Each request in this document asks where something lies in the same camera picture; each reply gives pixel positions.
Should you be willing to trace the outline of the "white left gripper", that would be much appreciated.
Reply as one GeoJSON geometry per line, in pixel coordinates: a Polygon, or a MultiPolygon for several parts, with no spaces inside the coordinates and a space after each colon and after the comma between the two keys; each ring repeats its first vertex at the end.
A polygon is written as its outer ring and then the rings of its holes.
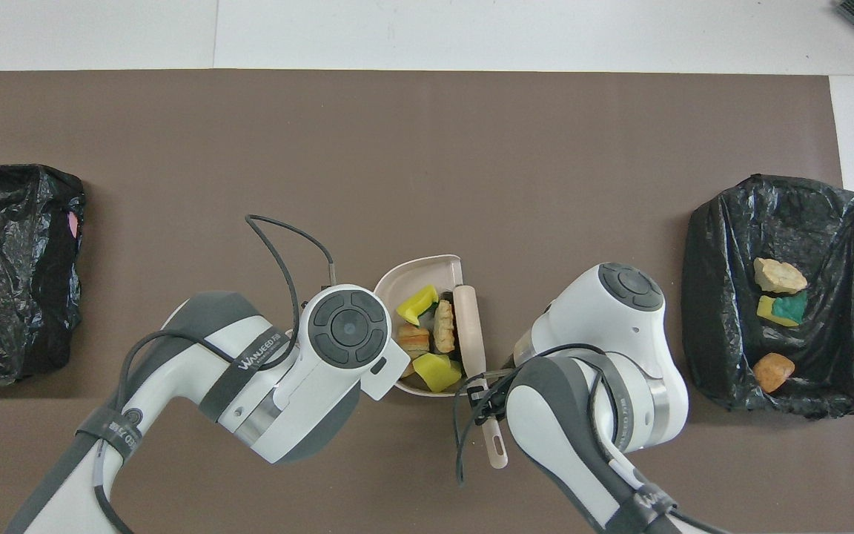
{"type": "MultiPolygon", "coordinates": [[[[406,371],[410,357],[406,352],[382,352],[374,365],[363,373],[360,389],[374,401],[380,401],[406,371]]],[[[487,400],[487,378],[475,378],[466,384],[468,402],[475,406],[475,426],[483,426],[489,419],[502,421],[506,415],[504,400],[487,400]]]]}

